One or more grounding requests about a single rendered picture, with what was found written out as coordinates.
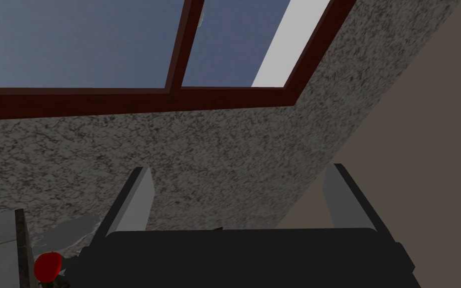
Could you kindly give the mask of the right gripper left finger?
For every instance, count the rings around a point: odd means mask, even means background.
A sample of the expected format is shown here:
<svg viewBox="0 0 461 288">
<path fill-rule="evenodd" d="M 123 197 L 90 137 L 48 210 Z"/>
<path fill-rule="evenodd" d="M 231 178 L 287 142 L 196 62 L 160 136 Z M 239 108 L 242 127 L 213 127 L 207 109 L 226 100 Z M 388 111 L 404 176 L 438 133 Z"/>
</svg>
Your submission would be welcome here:
<svg viewBox="0 0 461 288">
<path fill-rule="evenodd" d="M 112 232 L 144 231 L 155 188 L 148 166 L 132 170 L 120 193 L 96 230 L 91 245 L 98 245 Z"/>
</svg>

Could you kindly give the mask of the red apple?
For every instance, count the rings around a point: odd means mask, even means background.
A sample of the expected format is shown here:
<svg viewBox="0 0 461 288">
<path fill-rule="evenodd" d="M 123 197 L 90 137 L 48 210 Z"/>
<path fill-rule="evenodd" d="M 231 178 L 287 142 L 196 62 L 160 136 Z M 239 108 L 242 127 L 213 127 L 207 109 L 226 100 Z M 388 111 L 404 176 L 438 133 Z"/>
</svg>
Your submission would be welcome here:
<svg viewBox="0 0 461 288">
<path fill-rule="evenodd" d="M 54 251 L 41 254 L 34 262 L 33 273 L 41 283 L 52 283 L 62 267 L 62 256 Z"/>
</svg>

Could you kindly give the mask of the dark red framed window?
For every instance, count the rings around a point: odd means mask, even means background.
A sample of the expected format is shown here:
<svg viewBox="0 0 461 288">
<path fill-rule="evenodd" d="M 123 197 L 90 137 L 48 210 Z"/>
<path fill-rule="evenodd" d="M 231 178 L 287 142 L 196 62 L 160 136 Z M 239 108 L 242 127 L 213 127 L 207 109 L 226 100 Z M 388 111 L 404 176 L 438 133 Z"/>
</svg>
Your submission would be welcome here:
<svg viewBox="0 0 461 288">
<path fill-rule="evenodd" d="M 293 106 L 357 0 L 0 0 L 0 120 Z"/>
</svg>

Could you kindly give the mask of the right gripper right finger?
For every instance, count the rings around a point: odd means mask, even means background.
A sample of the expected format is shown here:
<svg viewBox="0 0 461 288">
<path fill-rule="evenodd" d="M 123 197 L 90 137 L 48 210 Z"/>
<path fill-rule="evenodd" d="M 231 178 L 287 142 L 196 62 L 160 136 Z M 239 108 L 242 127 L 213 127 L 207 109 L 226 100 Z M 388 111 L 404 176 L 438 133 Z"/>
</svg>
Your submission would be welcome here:
<svg viewBox="0 0 461 288">
<path fill-rule="evenodd" d="M 322 191 L 335 228 L 370 228 L 393 241 L 391 232 L 343 164 L 326 166 Z"/>
</svg>

